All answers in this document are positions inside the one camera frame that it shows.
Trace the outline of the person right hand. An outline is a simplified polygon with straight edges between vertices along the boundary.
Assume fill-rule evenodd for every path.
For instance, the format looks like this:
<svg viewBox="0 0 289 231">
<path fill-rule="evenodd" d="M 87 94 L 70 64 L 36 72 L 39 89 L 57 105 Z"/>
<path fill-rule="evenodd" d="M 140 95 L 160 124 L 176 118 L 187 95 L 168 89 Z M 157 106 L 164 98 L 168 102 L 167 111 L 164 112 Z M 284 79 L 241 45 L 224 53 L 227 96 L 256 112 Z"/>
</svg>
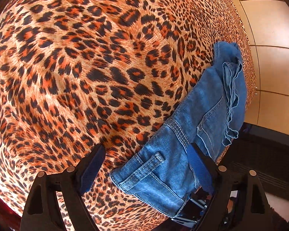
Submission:
<svg viewBox="0 0 289 231">
<path fill-rule="evenodd" d="M 229 201 L 228 201 L 228 205 L 227 205 L 228 213 L 232 212 L 232 210 L 234 208 L 234 203 L 235 203 L 235 198 L 234 197 L 230 197 Z"/>
</svg>

